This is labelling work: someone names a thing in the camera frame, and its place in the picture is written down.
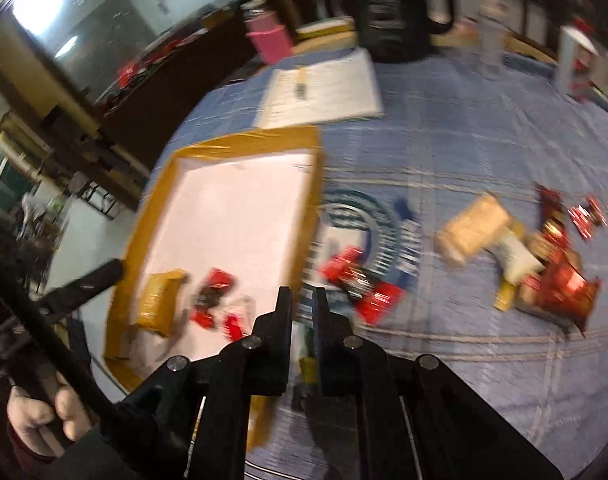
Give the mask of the left hand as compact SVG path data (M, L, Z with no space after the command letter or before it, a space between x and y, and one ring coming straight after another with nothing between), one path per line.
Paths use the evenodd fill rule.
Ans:
M49 402L34 399L25 389L13 385L7 415L10 426L31 452L55 458L63 454L64 445L47 428L49 424L58 422L64 436L77 442L91 430L92 423L80 397L59 372L47 377L45 385Z

